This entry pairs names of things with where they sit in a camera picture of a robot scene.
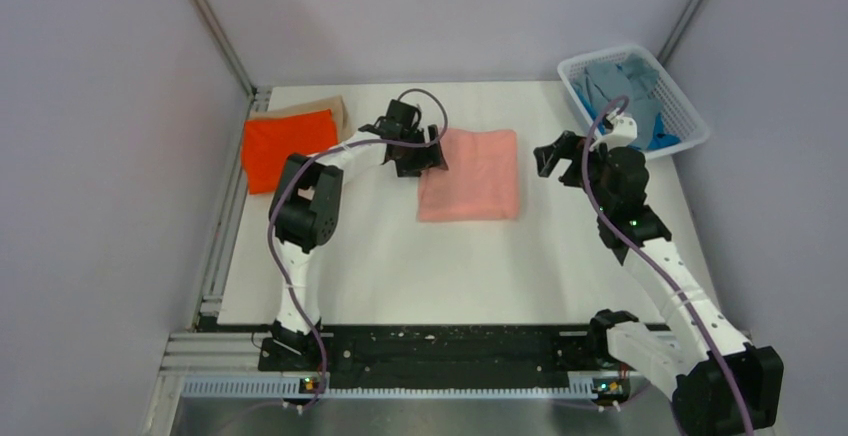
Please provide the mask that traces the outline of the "pink t shirt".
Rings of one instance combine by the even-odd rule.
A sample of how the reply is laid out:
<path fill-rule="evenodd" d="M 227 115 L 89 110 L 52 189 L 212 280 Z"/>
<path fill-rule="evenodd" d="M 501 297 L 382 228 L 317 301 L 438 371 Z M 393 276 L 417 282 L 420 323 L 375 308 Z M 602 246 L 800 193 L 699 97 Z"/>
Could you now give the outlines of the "pink t shirt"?
<path fill-rule="evenodd" d="M 425 171 L 417 220 L 427 223 L 514 220 L 520 213 L 517 135 L 451 128 L 441 139 L 448 168 Z"/>

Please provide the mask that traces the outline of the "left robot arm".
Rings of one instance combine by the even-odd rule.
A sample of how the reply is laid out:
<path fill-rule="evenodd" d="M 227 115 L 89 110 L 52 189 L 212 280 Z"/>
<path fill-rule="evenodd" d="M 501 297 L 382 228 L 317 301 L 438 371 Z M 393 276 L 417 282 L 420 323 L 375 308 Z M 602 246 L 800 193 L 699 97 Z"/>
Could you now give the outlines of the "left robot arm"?
<path fill-rule="evenodd" d="M 320 311 L 309 290 L 310 261 L 337 229 L 345 185 L 387 163 L 400 178 L 448 167 L 441 148 L 448 124 L 424 127 L 421 117 L 419 107 L 392 99 L 384 115 L 349 138 L 311 155 L 294 153 L 284 163 L 266 230 L 281 276 L 271 339 L 297 369 L 314 366 L 320 357 Z"/>

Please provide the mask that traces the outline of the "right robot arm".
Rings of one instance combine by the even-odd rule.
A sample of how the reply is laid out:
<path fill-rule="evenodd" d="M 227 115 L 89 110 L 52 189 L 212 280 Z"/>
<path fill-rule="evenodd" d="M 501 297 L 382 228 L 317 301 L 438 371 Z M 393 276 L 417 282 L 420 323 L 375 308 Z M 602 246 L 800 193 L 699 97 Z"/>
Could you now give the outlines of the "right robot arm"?
<path fill-rule="evenodd" d="M 589 360 L 600 368 L 622 362 L 669 400 L 686 435 L 751 435 L 777 420 L 784 363 L 771 346 L 757 347 L 734 327 L 696 280 L 672 234 L 647 203 L 645 156 L 563 132 L 533 151 L 537 173 L 583 190 L 598 233 L 642 287 L 676 339 L 668 344 L 626 311 L 603 310 L 590 322 Z"/>

